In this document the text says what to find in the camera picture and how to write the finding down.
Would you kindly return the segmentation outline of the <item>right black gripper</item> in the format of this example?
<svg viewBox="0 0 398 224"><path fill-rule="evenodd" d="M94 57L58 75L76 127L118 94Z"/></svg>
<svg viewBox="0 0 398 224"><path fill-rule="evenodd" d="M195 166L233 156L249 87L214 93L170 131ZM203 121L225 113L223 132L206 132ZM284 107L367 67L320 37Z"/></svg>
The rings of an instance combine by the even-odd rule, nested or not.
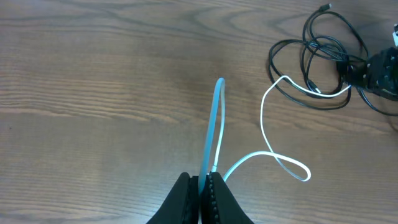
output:
<svg viewBox="0 0 398 224"><path fill-rule="evenodd" d="M382 50L358 66L338 62L337 71L347 84L397 101L397 48Z"/></svg>

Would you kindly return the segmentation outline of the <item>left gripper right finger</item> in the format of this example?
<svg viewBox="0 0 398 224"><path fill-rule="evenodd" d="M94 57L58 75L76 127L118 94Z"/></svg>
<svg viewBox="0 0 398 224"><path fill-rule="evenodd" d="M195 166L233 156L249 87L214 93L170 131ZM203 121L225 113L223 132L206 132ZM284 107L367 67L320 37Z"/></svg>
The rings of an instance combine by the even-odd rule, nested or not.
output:
<svg viewBox="0 0 398 224"><path fill-rule="evenodd" d="M211 172L206 176L201 193L202 224L253 224L231 193L222 176Z"/></svg>

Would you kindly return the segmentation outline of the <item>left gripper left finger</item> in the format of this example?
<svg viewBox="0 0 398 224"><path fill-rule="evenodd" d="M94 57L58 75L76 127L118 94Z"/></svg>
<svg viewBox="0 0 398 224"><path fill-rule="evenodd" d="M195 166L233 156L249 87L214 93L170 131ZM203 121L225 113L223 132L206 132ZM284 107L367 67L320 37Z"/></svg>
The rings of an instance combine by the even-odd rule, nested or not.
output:
<svg viewBox="0 0 398 224"><path fill-rule="evenodd" d="M198 176L182 172L147 224L197 224L198 213Z"/></svg>

